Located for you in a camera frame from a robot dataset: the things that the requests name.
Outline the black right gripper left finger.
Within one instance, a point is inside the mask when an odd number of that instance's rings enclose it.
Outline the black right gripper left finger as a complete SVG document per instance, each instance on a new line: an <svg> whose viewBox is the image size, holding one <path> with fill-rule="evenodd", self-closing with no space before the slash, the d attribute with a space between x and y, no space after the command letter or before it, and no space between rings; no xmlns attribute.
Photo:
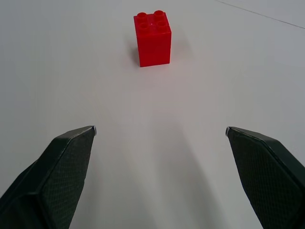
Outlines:
<svg viewBox="0 0 305 229"><path fill-rule="evenodd" d="M54 138L0 197L0 229L69 229L95 136L86 126Z"/></svg>

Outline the red toy building brick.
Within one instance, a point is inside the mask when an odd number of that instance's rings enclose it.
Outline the red toy building brick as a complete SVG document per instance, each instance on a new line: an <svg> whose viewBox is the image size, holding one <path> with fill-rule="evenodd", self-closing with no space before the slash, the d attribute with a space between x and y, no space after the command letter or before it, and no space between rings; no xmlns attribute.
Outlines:
<svg viewBox="0 0 305 229"><path fill-rule="evenodd" d="M140 67L169 64L172 31L162 10L152 14L140 12L133 17Z"/></svg>

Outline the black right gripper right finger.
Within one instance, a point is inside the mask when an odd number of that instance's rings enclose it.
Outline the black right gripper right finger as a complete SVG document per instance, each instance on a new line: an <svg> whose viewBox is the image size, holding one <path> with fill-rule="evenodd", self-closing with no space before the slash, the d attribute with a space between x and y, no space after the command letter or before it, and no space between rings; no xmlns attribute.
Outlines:
<svg viewBox="0 0 305 229"><path fill-rule="evenodd" d="M305 167L276 139L232 126L225 134L263 229L305 229Z"/></svg>

